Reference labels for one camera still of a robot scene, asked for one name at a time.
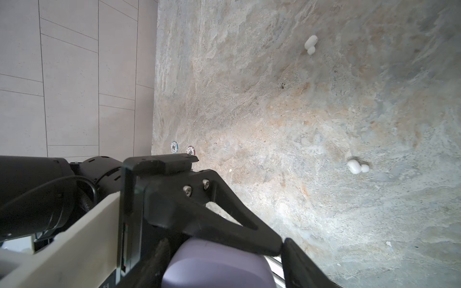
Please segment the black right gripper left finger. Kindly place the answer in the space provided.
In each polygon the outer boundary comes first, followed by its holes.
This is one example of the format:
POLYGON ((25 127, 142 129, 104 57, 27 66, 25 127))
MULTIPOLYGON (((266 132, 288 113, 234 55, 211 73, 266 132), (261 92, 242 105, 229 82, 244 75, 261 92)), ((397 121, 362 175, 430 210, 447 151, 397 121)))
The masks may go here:
POLYGON ((136 288, 160 288, 163 275, 170 262, 170 243, 161 240, 156 249, 139 262, 136 288))

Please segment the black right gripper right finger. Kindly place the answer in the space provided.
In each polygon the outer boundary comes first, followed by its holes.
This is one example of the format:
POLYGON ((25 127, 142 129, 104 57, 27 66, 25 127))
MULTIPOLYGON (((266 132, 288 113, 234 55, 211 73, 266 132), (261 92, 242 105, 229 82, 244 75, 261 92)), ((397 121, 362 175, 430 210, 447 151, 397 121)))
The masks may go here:
POLYGON ((285 239, 281 259, 287 288, 339 288, 290 238, 285 239))

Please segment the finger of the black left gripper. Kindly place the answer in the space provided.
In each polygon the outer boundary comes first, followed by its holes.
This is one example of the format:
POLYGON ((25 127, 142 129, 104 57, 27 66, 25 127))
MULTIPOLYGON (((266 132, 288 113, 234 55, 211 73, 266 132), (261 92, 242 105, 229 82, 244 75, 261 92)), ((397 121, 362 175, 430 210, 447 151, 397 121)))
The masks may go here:
POLYGON ((153 226, 266 256, 282 239, 249 210, 213 170, 152 177, 145 189, 144 219, 153 226))

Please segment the purple earbud charging case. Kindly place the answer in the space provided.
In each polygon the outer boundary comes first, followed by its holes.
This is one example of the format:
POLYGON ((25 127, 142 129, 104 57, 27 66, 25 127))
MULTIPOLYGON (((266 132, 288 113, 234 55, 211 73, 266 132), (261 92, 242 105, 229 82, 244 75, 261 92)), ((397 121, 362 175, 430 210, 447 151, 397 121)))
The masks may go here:
POLYGON ((163 288, 274 288, 264 256, 191 238, 173 256, 163 288))

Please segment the white earbud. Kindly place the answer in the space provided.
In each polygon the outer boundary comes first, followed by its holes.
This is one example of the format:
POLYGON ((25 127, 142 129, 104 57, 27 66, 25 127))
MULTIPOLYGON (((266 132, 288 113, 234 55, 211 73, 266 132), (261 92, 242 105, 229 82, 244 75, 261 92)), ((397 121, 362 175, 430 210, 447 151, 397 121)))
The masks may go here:
POLYGON ((304 48, 307 50, 309 55, 313 55, 316 52, 316 44, 318 42, 318 37, 316 35, 312 35, 308 38, 308 40, 304 44, 304 48))
POLYGON ((349 171, 356 175, 361 173, 368 173, 370 171, 370 167, 368 164, 361 164, 356 159, 351 159, 347 162, 347 167, 349 171))

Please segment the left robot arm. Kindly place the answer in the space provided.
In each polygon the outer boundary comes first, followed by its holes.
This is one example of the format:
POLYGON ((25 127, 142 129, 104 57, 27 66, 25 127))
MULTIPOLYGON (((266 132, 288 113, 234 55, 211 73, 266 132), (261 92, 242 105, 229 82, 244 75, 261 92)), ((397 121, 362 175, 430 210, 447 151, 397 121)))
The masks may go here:
POLYGON ((282 239, 188 154, 1 157, 4 288, 273 288, 282 239))

